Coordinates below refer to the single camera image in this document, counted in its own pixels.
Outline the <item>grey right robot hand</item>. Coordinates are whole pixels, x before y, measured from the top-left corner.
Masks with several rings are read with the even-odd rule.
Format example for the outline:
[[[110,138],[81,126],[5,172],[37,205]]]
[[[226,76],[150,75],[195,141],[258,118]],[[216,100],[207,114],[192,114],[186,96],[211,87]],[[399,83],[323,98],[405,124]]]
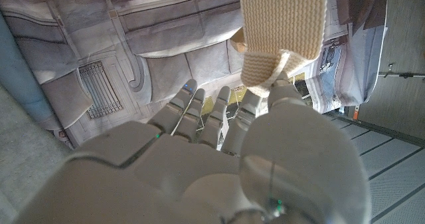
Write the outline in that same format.
[[[196,137],[194,80],[148,123],[127,122],[67,158],[16,223],[368,223],[371,198],[352,141],[306,105],[286,74],[268,112],[218,149],[230,90]]]

